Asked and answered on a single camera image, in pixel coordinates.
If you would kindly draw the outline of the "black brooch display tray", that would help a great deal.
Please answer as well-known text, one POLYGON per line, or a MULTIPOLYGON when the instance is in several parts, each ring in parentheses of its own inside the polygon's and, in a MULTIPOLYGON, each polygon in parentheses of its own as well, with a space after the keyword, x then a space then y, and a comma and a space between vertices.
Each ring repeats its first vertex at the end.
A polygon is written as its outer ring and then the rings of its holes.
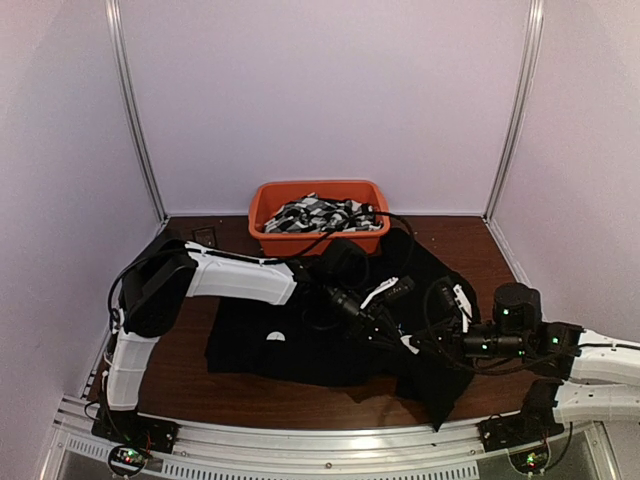
POLYGON ((218 246, 217 234, 214 226, 201 227, 192 231, 193 241, 208 248, 218 246))

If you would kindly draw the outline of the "right aluminium corner post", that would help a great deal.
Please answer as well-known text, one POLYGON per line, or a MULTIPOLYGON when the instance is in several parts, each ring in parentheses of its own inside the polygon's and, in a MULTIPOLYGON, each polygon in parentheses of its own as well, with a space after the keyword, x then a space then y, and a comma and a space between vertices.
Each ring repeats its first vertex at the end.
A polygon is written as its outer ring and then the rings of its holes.
POLYGON ((484 212, 484 218, 487 222, 492 221, 498 208, 523 125, 527 102, 539 58, 544 28, 544 6, 545 2, 543 0, 531 0, 529 2, 521 65, 510 120, 493 186, 484 212))

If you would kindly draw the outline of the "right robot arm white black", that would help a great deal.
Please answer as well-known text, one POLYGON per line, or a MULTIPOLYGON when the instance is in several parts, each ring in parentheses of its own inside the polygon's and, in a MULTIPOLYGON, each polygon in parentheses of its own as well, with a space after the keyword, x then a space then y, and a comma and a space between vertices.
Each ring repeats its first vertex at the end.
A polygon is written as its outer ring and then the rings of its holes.
POLYGON ((519 440, 533 441, 555 425, 638 419, 638 343, 543 320, 539 291, 522 283, 495 290, 488 323, 473 318, 460 285, 435 282, 423 297, 422 312, 433 303, 444 316, 427 319, 424 330, 411 336, 415 351, 478 376, 537 375, 513 419, 519 440))

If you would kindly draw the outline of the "round picture brooch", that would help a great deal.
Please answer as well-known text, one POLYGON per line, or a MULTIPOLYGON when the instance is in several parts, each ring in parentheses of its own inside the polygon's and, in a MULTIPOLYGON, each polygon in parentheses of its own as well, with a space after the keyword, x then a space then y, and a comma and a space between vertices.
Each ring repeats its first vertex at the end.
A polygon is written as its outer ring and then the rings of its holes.
POLYGON ((271 333, 269 333, 266 337, 267 341, 280 341, 280 342, 285 342, 286 341, 286 337, 282 332, 279 331, 273 331, 271 333))

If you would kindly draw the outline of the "aluminium front rail frame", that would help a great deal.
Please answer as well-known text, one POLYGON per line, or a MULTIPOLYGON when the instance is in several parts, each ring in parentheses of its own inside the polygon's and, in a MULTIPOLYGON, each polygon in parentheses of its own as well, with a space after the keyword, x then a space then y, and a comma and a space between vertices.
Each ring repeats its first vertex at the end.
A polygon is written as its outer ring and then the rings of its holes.
MULTIPOLYGON (((438 432, 421 403, 392 396, 383 377, 329 389, 225 374, 169 386, 147 382, 140 415, 178 425, 173 448, 131 479, 527 479, 510 452, 487 452, 476 424, 521 408, 535 377, 478 379, 438 432)), ((106 464, 118 441, 92 435, 97 389, 63 395, 35 479, 117 479, 106 464)), ((574 420, 562 461, 537 479, 639 479, 634 428, 574 420)))

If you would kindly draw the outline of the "black t-shirt blue logo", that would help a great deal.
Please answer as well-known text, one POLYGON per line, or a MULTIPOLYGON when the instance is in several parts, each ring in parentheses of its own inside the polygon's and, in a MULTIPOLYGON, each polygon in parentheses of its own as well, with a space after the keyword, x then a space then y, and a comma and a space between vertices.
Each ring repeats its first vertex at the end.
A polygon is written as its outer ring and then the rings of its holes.
MULTIPOLYGON (((414 290, 390 305, 403 336, 425 328, 423 297, 433 282, 448 277, 459 283, 480 313, 477 294, 469 281, 449 268, 405 231, 393 228, 380 242, 381 252, 370 259, 364 292, 397 273, 410 276, 414 290)), ((438 355, 414 355, 405 345, 380 350, 345 336, 328 296, 309 289, 284 306, 224 298, 220 301, 205 349, 211 373, 242 373, 323 387, 353 387, 378 375, 396 377, 395 394, 425 407, 434 427, 453 411, 473 378, 448 367, 438 355), (285 342, 267 341, 273 331, 285 342)))

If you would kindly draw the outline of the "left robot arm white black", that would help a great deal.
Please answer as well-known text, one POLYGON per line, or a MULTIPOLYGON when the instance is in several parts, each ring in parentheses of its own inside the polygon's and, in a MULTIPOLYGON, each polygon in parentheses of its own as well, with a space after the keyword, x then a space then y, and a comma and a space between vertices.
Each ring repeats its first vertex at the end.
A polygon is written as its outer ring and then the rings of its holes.
POLYGON ((113 281, 107 295, 111 344, 101 385, 106 429, 123 444, 144 433, 136 415, 139 391, 159 339, 175 325, 191 297, 223 297, 284 306, 304 290, 328 295, 358 327, 377 325, 386 304, 413 290, 408 277, 392 276, 365 297, 339 284, 320 264, 299 255, 259 258, 157 237, 113 281))

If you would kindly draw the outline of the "aluminium corner post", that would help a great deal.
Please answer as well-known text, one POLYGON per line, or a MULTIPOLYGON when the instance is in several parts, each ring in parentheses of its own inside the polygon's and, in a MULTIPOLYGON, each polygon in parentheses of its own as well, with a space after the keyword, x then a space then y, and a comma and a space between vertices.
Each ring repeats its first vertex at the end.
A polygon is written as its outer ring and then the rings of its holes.
POLYGON ((117 0, 106 0, 104 4, 107 27, 112 44, 125 117, 144 186, 151 201, 154 215, 159 224, 162 225, 168 220, 169 216, 166 212, 158 182, 151 164, 148 145, 136 101, 133 77, 127 55, 121 5, 117 0))
POLYGON ((529 2, 521 65, 510 120, 493 186, 484 212, 484 218, 487 222, 492 221, 498 208, 523 125, 527 102, 539 58, 544 28, 544 6, 545 2, 543 0, 531 0, 529 2))

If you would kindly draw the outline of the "left aluminium corner post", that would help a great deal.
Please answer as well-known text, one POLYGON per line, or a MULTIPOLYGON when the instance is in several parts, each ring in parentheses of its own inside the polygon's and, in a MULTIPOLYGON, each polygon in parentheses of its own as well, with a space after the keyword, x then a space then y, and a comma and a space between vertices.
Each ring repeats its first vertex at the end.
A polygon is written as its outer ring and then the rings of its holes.
POLYGON ((112 44, 125 117, 144 186, 151 201, 154 215, 159 224, 162 225, 168 220, 169 216, 166 212, 158 182, 151 164, 148 145, 136 101, 133 77, 127 55, 121 5, 117 0, 106 0, 104 4, 107 27, 112 44))

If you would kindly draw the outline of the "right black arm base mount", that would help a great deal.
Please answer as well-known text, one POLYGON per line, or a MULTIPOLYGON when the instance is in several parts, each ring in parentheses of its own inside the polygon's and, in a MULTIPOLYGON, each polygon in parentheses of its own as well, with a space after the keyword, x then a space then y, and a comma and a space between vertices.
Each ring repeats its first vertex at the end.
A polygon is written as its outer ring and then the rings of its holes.
POLYGON ((492 415, 479 422, 477 427, 486 452, 543 442, 565 430, 562 424, 554 421, 553 416, 523 412, 492 415))

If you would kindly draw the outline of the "orange plastic bin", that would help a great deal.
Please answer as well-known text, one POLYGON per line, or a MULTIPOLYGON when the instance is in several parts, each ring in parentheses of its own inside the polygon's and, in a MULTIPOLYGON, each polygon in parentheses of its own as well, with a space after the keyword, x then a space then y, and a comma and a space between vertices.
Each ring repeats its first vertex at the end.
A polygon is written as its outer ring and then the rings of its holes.
POLYGON ((249 208, 249 233, 269 257, 318 255, 338 238, 366 253, 391 223, 379 187, 365 180, 275 182, 261 186, 249 208))

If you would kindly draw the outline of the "black white checkered shirt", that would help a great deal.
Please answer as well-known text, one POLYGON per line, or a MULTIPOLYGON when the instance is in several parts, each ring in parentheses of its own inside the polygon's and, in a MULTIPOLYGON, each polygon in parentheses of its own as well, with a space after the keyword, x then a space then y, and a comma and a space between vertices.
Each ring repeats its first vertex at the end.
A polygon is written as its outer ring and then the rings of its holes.
POLYGON ((267 234, 377 231, 382 227, 369 203, 335 200, 312 192, 289 201, 263 225, 267 234))

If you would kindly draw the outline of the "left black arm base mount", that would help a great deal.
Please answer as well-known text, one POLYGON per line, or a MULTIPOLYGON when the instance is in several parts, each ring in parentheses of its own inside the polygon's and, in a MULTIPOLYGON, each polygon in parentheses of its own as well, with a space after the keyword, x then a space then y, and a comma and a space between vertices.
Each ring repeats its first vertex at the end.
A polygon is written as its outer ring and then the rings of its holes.
POLYGON ((169 420, 140 415, 137 411, 112 411, 100 408, 91 434, 118 444, 152 452, 173 452, 179 426, 169 420))

